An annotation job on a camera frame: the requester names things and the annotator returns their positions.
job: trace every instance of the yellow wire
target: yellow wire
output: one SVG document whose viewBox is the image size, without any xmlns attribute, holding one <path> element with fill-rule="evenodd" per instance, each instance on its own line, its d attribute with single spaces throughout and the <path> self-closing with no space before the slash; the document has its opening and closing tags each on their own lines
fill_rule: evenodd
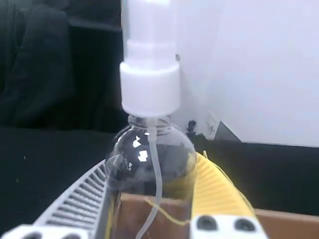
<svg viewBox="0 0 319 239">
<path fill-rule="evenodd" d="M 208 159 L 208 155 L 206 150 L 204 150 L 203 152 L 203 156 L 205 158 Z M 230 178 L 228 177 L 228 175 L 215 163 L 213 163 L 213 165 L 227 178 L 227 180 L 235 187 L 234 183 L 230 180 Z M 252 214 L 255 214 L 255 210 L 253 208 L 253 206 L 251 205 L 251 203 L 248 201 L 248 199 L 245 197 L 244 194 L 242 194 L 242 192 L 240 192 L 236 187 L 235 189 L 237 190 L 237 192 L 239 193 L 239 195 L 242 197 L 242 199 L 244 200 L 244 202 L 247 204 L 248 208 L 250 209 L 250 211 L 252 212 Z M 152 207 L 157 208 L 168 220 L 170 220 L 172 223 L 175 223 L 179 226 L 185 226 L 187 224 L 190 223 L 190 220 L 186 220 L 186 221 L 180 221 L 178 219 L 173 218 L 170 214 L 168 214 L 163 208 L 161 208 L 159 205 L 152 203 L 150 199 L 148 198 L 144 198 L 144 200 L 151 205 Z"/>
<path fill-rule="evenodd" d="M 172 223 L 175 223 L 179 226 L 185 226 L 190 223 L 190 220 L 186 221 L 180 221 L 178 219 L 173 218 L 170 214 L 168 214 L 163 208 L 161 208 L 159 205 L 152 203 L 150 199 L 144 198 L 144 200 L 150 204 L 152 207 L 157 208 L 168 220 L 170 220 Z"/>
</svg>

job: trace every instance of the white bottle cap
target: white bottle cap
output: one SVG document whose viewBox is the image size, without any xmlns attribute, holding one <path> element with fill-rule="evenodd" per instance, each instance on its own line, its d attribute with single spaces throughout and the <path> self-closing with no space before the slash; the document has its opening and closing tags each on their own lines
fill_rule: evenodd
<svg viewBox="0 0 319 239">
<path fill-rule="evenodd" d="M 122 107 L 139 117 L 162 117 L 180 105 L 171 0 L 123 2 Z"/>
</svg>

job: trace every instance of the bottle neck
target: bottle neck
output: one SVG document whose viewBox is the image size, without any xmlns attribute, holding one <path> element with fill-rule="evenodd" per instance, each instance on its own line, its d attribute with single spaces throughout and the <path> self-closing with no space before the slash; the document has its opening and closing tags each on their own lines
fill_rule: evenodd
<svg viewBox="0 0 319 239">
<path fill-rule="evenodd" d="M 128 122 L 131 126 L 140 127 L 140 128 L 148 128 L 151 118 L 142 118 L 142 117 L 136 117 L 133 115 L 129 115 Z M 173 125 L 173 120 L 170 116 L 157 118 L 156 121 L 156 127 L 170 127 Z"/>
</svg>

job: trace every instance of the white wall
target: white wall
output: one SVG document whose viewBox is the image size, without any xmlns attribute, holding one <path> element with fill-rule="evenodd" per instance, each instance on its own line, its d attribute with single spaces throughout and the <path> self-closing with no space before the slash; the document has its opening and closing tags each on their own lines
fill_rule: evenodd
<svg viewBox="0 0 319 239">
<path fill-rule="evenodd" d="M 319 1 L 177 0 L 183 106 L 241 141 L 319 146 Z"/>
</svg>

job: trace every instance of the cardboard box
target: cardboard box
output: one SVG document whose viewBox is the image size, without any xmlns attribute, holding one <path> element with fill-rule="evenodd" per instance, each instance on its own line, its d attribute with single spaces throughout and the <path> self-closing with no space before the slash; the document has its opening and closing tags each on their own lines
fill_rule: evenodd
<svg viewBox="0 0 319 239">
<path fill-rule="evenodd" d="M 183 208 L 176 200 L 164 199 L 161 207 L 171 216 L 181 220 Z M 134 238 L 151 211 L 144 196 L 122 194 L 115 210 L 117 238 Z M 319 239 L 319 217 L 256 209 L 256 215 L 270 239 Z M 185 239 L 189 226 L 167 223 L 158 213 L 147 235 L 142 239 Z"/>
</svg>

